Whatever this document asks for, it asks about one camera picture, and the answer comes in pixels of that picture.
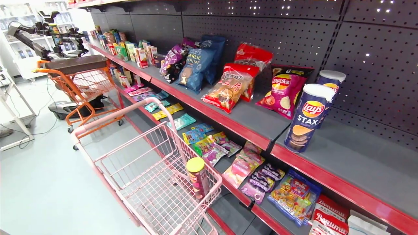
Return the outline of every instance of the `yellow package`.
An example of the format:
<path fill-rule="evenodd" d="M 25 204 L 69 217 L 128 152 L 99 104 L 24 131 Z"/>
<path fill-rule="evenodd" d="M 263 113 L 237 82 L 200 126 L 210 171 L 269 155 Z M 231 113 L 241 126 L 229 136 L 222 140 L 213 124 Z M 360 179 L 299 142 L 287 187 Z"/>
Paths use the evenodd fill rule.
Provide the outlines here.
<path fill-rule="evenodd" d="M 180 103 L 177 103 L 177 104 L 175 104 L 175 105 L 172 105 L 172 106 L 170 106 L 170 107 L 168 107 L 167 108 L 167 111 L 170 113 L 170 114 L 173 114 L 173 113 L 175 113 L 175 112 L 177 112 L 177 111 L 180 111 L 180 110 L 183 110 L 183 107 L 181 106 L 181 104 Z M 167 117 L 167 115 L 164 113 L 164 111 L 159 111 L 159 112 L 156 112 L 156 113 L 154 113 L 153 114 L 153 117 L 155 118 L 155 120 L 160 120 L 161 118 L 165 118 L 165 117 Z"/>

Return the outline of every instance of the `white lid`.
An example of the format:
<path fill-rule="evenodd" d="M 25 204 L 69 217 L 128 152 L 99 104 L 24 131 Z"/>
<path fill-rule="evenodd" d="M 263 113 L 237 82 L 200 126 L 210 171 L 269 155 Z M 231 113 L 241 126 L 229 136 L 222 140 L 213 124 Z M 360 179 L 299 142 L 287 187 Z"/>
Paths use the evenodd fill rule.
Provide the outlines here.
<path fill-rule="evenodd" d="M 303 92 L 306 92 L 310 95 L 325 98 L 328 102 L 332 100 L 332 97 L 335 95 L 335 91 L 327 86 L 319 84 L 306 84 L 303 87 Z"/>
<path fill-rule="evenodd" d="M 319 75 L 326 77 L 328 79 L 332 80 L 339 80 L 340 82 L 345 80 L 346 75 L 338 72 L 338 71 L 332 71 L 332 70 L 321 70 L 319 72 Z"/>

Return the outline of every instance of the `lay's logo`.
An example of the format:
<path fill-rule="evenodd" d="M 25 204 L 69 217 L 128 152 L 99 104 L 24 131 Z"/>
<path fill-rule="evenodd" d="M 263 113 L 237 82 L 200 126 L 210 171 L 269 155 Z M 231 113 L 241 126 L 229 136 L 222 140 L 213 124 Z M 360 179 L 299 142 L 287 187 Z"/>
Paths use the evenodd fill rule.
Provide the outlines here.
<path fill-rule="evenodd" d="M 324 86 L 332 88 L 335 93 L 337 93 L 337 91 L 339 89 L 339 87 L 337 86 L 337 84 L 334 84 L 334 83 L 325 83 Z"/>
<path fill-rule="evenodd" d="M 318 117 L 325 109 L 325 105 L 315 100 L 307 101 L 302 108 L 302 113 L 306 117 L 315 118 Z"/>

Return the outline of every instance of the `yellow lid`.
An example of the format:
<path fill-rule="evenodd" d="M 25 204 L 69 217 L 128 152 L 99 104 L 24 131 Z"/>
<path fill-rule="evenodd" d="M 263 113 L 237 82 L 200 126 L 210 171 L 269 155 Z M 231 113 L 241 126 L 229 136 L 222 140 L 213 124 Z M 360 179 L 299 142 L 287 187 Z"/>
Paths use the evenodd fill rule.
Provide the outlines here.
<path fill-rule="evenodd" d="M 192 158 L 187 161 L 186 163 L 186 169 L 189 172 L 199 172 L 205 168 L 205 161 L 202 158 Z"/>

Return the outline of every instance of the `lay's stax can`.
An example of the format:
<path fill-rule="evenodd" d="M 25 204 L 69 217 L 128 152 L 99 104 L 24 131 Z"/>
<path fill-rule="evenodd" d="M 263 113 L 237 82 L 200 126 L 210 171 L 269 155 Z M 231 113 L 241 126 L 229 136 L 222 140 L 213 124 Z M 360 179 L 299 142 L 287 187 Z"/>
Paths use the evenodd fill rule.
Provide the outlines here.
<path fill-rule="evenodd" d="M 285 139 L 285 146 L 293 152 L 302 153 L 324 116 L 325 107 L 335 92 L 319 84 L 307 84 L 296 107 L 295 116 Z"/>
<path fill-rule="evenodd" d="M 338 93 L 338 89 L 340 87 L 340 84 L 345 80 L 346 75 L 332 70 L 321 70 L 319 72 L 319 78 L 316 81 L 319 85 L 324 85 L 327 87 L 330 87 L 334 90 L 335 95 Z M 326 115 L 329 112 L 329 108 L 331 107 L 332 102 L 328 103 L 328 105 L 325 107 L 324 115 L 322 116 L 321 120 L 319 121 L 318 128 L 321 128 L 322 122 L 324 121 Z"/>

